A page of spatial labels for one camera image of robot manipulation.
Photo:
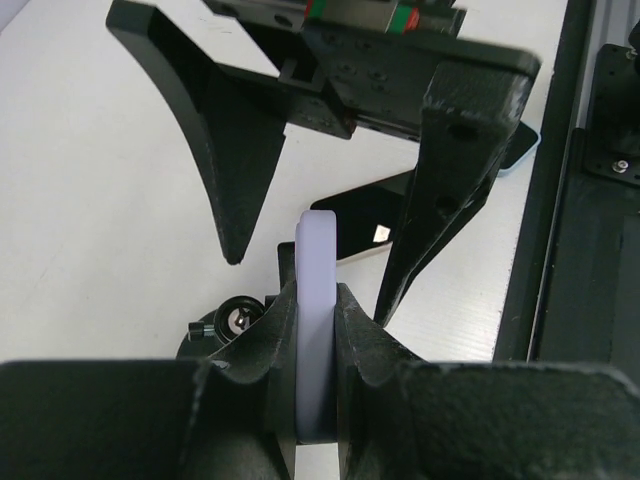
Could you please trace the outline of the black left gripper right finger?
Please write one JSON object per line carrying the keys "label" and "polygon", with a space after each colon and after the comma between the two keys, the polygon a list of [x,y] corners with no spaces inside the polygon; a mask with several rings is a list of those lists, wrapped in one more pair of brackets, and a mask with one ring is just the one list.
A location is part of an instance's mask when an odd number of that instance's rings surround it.
{"label": "black left gripper right finger", "polygon": [[635,479],[639,391],[593,364],[430,363],[335,309],[345,479]]}

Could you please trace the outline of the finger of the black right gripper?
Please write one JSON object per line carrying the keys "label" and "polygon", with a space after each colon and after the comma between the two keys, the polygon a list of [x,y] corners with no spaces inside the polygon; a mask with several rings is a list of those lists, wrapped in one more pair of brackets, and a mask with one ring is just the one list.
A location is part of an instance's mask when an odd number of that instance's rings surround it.
{"label": "finger of the black right gripper", "polygon": [[226,261],[247,251],[285,141],[285,121],[250,100],[160,9],[115,1],[110,33],[176,118],[202,179]]}
{"label": "finger of the black right gripper", "polygon": [[442,62],[423,96],[418,160],[380,287],[385,326],[417,275],[486,203],[530,94],[526,75]]}

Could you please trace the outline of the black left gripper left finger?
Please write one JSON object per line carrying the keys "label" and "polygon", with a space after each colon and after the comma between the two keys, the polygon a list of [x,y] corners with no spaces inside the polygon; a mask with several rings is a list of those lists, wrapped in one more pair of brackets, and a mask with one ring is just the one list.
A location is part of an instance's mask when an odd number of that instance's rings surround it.
{"label": "black left gripper left finger", "polygon": [[296,296],[213,355],[1,367],[5,479],[290,479]]}

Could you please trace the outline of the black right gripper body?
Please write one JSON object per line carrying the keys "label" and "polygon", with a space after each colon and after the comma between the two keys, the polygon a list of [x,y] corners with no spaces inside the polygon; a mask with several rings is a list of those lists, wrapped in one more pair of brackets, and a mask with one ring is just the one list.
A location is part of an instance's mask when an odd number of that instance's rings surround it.
{"label": "black right gripper body", "polygon": [[532,86],[541,61],[526,50],[460,38],[466,16],[453,1],[209,1],[236,20],[278,79],[320,93],[353,125],[416,138],[425,92],[454,65],[468,86],[483,72]]}

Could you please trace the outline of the black clamp phone stand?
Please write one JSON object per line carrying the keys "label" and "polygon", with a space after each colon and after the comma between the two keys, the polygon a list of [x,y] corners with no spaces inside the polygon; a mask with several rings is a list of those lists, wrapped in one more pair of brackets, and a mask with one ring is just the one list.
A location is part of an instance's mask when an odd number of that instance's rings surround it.
{"label": "black clamp phone stand", "polygon": [[276,340],[281,347],[288,348],[287,361],[295,363],[298,307],[294,242],[280,243],[276,251],[279,293],[266,295],[263,301],[249,295],[236,295],[199,320],[190,322],[178,347],[177,360],[209,357],[239,339],[254,325],[261,326],[266,318],[268,325],[278,326],[280,321],[283,322],[285,329],[276,332]]}

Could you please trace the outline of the phone with lilac case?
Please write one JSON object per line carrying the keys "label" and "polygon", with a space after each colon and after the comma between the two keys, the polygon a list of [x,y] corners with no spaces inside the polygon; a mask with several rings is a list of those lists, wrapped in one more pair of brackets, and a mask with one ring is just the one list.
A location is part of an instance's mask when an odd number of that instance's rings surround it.
{"label": "phone with lilac case", "polygon": [[336,438],[334,308],[337,224],[331,211],[308,210],[296,227],[296,433],[302,444]]}

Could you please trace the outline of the phone with cream case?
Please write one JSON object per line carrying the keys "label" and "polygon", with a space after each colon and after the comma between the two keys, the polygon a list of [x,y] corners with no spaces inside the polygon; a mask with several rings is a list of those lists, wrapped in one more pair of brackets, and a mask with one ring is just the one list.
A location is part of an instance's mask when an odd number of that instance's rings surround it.
{"label": "phone with cream case", "polygon": [[336,216],[338,260],[393,241],[412,174],[409,170],[311,204],[311,210],[331,210]]}

